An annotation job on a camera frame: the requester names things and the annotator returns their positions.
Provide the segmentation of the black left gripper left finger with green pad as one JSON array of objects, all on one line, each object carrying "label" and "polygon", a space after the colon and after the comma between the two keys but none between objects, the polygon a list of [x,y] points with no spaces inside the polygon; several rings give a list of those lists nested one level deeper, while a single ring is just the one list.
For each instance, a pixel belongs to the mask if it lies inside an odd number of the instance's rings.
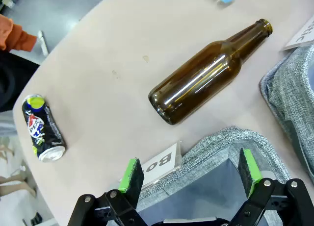
[{"label": "black left gripper left finger with green pad", "polygon": [[105,226],[114,221],[119,226],[145,226],[136,211],[144,181],[140,160],[133,158],[117,189],[109,190],[96,198],[81,195],[69,219],[70,226]]}]

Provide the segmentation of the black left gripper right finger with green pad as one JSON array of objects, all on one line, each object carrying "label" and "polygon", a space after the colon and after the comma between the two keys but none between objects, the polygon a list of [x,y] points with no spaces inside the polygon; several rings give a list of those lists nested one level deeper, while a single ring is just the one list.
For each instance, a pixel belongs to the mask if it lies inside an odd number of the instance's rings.
[{"label": "black left gripper right finger with green pad", "polygon": [[265,211],[275,211],[284,226],[312,226],[314,205],[301,179],[285,184],[263,177],[250,150],[240,150],[238,171],[247,201],[230,221],[232,226],[256,226]]}]

